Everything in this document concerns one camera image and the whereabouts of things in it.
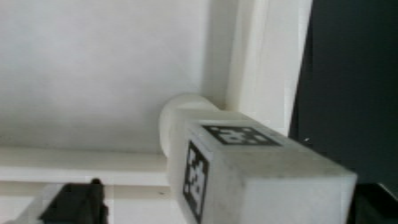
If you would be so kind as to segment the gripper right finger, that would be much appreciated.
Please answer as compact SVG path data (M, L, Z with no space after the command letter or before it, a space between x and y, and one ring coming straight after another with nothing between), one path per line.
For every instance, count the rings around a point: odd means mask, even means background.
M383 183L356 187L349 224L398 224L398 193Z

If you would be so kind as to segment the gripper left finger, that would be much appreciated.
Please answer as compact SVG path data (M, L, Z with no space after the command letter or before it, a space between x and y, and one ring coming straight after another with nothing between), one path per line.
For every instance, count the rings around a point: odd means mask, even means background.
M102 180L47 185L11 224L109 224Z

